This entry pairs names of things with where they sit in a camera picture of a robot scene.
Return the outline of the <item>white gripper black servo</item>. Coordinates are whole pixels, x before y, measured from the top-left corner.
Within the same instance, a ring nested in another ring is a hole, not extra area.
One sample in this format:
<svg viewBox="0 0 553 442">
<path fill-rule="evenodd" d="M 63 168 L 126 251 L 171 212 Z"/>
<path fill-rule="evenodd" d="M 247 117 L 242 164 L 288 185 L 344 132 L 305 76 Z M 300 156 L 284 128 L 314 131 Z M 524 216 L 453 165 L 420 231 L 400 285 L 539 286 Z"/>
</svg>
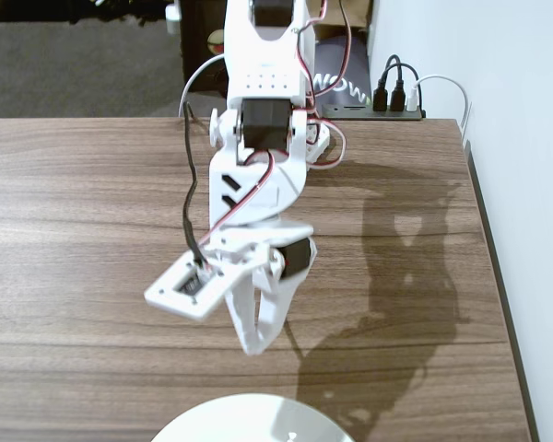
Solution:
<svg viewBox="0 0 553 442">
<path fill-rule="evenodd" d="M 281 333 L 291 301 L 300 285 L 297 275 L 308 269 L 313 227 L 290 220 L 265 220 L 245 226 L 214 228 L 202 238 L 205 252 L 219 261 L 242 264 L 264 246 L 269 264 L 244 276 L 225 295 L 243 352 L 259 355 Z M 255 321 L 254 289 L 260 292 Z"/>
</svg>

